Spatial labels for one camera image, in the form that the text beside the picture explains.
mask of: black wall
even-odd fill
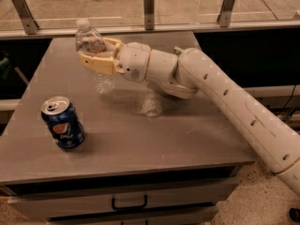
[[[300,28],[195,34],[240,86],[300,84]]]
[[[15,64],[30,81],[46,52],[50,38],[0,41],[0,52],[7,51]],[[7,78],[0,74],[0,99],[21,98],[26,84],[11,68]]]

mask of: railing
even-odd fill
[[[0,5],[0,38],[73,36],[82,17],[104,34],[300,25],[300,0],[0,0]]]

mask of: metal railing post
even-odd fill
[[[153,30],[155,28],[154,0],[143,0],[144,29]]]
[[[27,6],[27,3],[25,0],[11,0],[14,7],[16,8],[19,17],[22,21],[22,26],[26,34],[36,34],[38,31],[38,24],[34,20],[29,6]]]
[[[228,27],[231,24],[234,2],[235,0],[223,0],[222,9],[217,17],[217,23],[221,27]]]

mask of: plastic water bottle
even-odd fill
[[[76,24],[78,27],[75,35],[76,51],[90,56],[105,56],[105,42],[97,29],[91,26],[89,20],[79,19]],[[85,68],[99,94],[106,94],[114,89],[113,76],[102,74],[89,67]]]

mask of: bottle cap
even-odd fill
[[[78,29],[87,31],[91,25],[88,19],[79,19],[76,21]]]

